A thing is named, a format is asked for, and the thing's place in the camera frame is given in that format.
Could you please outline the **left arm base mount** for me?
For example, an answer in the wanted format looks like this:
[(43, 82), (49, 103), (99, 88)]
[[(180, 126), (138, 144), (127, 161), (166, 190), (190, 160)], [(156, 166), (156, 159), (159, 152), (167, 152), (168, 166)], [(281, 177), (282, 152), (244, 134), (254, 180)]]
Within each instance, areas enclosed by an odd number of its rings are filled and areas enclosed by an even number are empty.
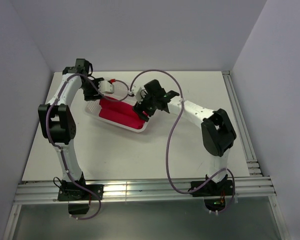
[(57, 201), (67, 202), (68, 213), (71, 215), (86, 215), (90, 210), (92, 201), (101, 201), (103, 198), (103, 184), (88, 184), (83, 187), (87, 190), (76, 186), (72, 182), (66, 182), (59, 188)]

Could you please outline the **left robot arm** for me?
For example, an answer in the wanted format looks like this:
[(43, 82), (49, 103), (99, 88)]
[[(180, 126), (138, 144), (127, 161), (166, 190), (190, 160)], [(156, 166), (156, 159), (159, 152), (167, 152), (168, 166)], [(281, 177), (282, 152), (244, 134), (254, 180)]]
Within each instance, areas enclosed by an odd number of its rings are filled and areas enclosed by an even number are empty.
[(78, 90), (85, 101), (96, 101), (101, 95), (96, 88), (100, 79), (92, 77), (93, 66), (78, 58), (74, 66), (62, 71), (61, 84), (50, 101), (38, 107), (42, 135), (54, 147), (60, 161), (62, 178), (59, 180), (60, 201), (101, 200), (103, 186), (89, 189), (81, 170), (74, 147), (77, 127), (71, 113), (71, 104)]

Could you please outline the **white plastic basket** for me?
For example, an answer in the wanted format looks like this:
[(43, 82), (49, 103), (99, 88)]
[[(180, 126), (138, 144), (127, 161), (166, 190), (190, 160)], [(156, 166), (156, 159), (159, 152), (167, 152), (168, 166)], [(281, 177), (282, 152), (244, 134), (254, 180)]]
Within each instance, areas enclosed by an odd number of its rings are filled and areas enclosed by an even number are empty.
[[(109, 82), (112, 83), (112, 85), (114, 86), (114, 93), (113, 94), (102, 94), (102, 98), (101, 99), (106, 99), (106, 100), (109, 100), (109, 101), (112, 101), (112, 102), (125, 102), (127, 104), (132, 105), (132, 106), (135, 105), (136, 100), (133, 97), (131, 97), (131, 96), (128, 95), (129, 88), (130, 88), (130, 84), (129, 83), (121, 82), (120, 80), (117, 80), (117, 79), (103, 78), (102, 77), (102, 81), (103, 80), (106, 80), (106, 81), (109, 81)], [(120, 126), (117, 126), (117, 125), (115, 125), (113, 123), (110, 123), (107, 120), (103, 120), (103, 119), (101, 119), (99, 117), (99, 113), (101, 112), (101, 110), (108, 110), (108, 109), (102, 108), (99, 105), (99, 102), (100, 102), (101, 99), (99, 99), (99, 100), (93, 100), (93, 101), (88, 101), (86, 103), (86, 107), (84, 109), (85, 113), (88, 116), (90, 116), (90, 117), (92, 117), (92, 118), (94, 118), (96, 120), (105, 122), (107, 124), (114, 125), (116, 127), (120, 127)], [(120, 128), (129, 130), (129, 131), (132, 131), (132, 132), (136, 132), (136, 133), (141, 133), (141, 132), (143, 132), (146, 129), (147, 124), (148, 123), (145, 121), (143, 128), (140, 129), (140, 130), (130, 130), (130, 129), (123, 128), (123, 127), (120, 127)]]

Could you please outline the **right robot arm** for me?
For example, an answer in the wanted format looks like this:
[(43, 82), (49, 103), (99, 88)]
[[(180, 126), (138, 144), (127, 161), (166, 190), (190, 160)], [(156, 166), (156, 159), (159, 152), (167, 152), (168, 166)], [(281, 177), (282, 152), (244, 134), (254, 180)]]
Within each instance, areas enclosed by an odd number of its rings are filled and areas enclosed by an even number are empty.
[(157, 79), (144, 86), (132, 84), (129, 94), (136, 100), (132, 109), (141, 120), (148, 122), (159, 110), (176, 115), (178, 121), (184, 118), (201, 131), (203, 146), (212, 161), (205, 181), (191, 187), (188, 194), (217, 195), (234, 187), (234, 180), (228, 179), (228, 156), (237, 134), (224, 109), (212, 110), (188, 101), (181, 90), (166, 91)]

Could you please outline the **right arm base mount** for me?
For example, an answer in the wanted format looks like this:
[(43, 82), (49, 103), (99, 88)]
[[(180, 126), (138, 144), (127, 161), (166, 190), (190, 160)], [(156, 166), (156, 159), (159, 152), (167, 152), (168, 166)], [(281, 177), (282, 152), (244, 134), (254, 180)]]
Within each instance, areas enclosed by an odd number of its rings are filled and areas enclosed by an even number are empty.
[(191, 195), (194, 198), (203, 197), (205, 207), (211, 212), (219, 213), (227, 207), (226, 197), (231, 196), (231, 200), (233, 200), (235, 193), (235, 182), (228, 179), (228, 175), (226, 175), (218, 183), (209, 181)]

